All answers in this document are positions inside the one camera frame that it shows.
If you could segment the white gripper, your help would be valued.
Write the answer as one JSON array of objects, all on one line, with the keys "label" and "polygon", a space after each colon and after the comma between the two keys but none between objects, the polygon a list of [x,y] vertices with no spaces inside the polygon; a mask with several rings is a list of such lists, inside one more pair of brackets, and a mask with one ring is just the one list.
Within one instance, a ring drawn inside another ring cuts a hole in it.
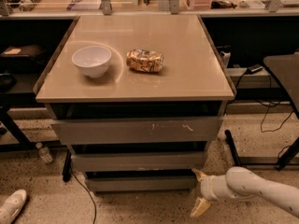
[{"label": "white gripper", "polygon": [[191,211],[191,217],[200,217],[210,207],[210,202],[217,202],[228,197],[229,190],[225,175],[206,175],[201,170],[192,168],[196,179],[200,182],[200,193]]}]

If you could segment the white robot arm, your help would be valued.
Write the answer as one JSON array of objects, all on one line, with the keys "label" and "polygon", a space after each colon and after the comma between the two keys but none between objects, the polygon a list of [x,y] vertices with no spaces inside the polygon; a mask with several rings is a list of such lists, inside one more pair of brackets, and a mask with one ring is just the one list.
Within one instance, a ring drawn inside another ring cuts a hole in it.
[{"label": "white robot arm", "polygon": [[255,196],[299,217],[299,188],[270,181],[243,167],[232,167],[225,175],[206,175],[195,168],[201,195],[196,199],[191,217],[200,217],[212,202],[221,198],[234,200]]}]

